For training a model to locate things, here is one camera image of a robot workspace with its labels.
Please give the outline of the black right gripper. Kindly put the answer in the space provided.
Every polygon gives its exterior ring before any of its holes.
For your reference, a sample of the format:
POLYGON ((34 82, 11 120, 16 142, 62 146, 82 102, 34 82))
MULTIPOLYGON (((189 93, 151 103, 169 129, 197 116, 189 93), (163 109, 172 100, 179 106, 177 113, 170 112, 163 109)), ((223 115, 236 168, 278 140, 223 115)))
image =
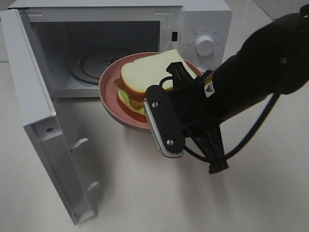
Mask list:
POLYGON ((173 90, 168 96, 180 121, 182 133, 190 137, 202 155, 187 146, 184 150, 196 159, 209 164, 209 173, 215 174, 229 168, 227 161, 215 161, 225 154, 219 124, 213 119, 209 106, 205 103, 204 82, 212 71, 192 78, 182 62, 172 62, 166 68, 171 74, 160 81, 160 86, 172 80, 173 90))

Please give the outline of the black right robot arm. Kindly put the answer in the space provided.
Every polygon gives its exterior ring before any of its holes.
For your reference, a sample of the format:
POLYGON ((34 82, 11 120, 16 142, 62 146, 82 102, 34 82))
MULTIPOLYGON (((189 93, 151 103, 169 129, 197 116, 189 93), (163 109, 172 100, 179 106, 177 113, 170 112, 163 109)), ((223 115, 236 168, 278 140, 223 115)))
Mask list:
POLYGON ((228 168, 264 123, 281 95, 309 80, 309 7, 275 19, 254 32, 242 48, 214 71, 192 78, 180 62, 167 67, 168 77, 146 91, 144 104, 161 154, 184 152, 208 163, 209 173, 228 168), (225 153, 220 125, 270 97, 240 143, 225 153))

